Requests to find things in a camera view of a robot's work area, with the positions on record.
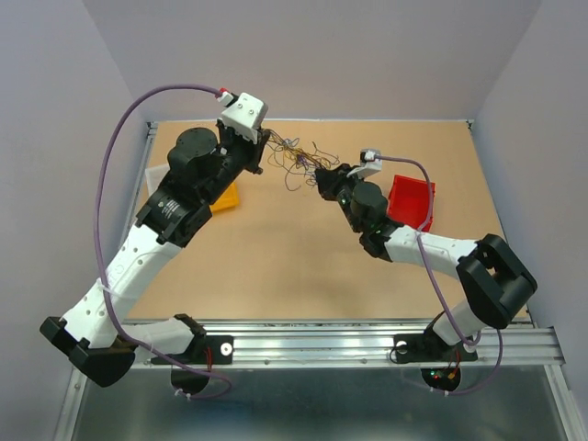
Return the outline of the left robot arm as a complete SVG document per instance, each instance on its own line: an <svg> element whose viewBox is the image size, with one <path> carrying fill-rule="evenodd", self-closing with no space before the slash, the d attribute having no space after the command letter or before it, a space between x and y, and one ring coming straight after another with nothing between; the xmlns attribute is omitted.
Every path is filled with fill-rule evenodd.
<svg viewBox="0 0 588 441"><path fill-rule="evenodd" d="M178 367L211 360L205 328L186 314L128 327L121 322L211 219L212 205L241 172L263 172L269 130L257 129L255 139L248 140L222 120L216 127L192 128L177 137L167 154L168 172L112 261L75 306L40 326L41 334L100 387L113 385L134 363L152 357Z"/></svg>

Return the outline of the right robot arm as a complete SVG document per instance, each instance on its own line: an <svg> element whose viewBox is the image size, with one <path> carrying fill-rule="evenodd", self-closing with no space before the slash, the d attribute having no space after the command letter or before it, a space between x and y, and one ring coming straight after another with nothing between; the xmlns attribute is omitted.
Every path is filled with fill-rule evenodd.
<svg viewBox="0 0 588 441"><path fill-rule="evenodd" d="M379 186L365 180L362 171L341 164L318 169L315 179L321 197L339 205L364 250L383 261L453 277L465 294L454 308L444 304L421 334L397 336L391 361L444 361L455 350L473 346L484 328L506 328L537 291L535 278L509 244L496 234L478 241L452 239L396 221Z"/></svg>

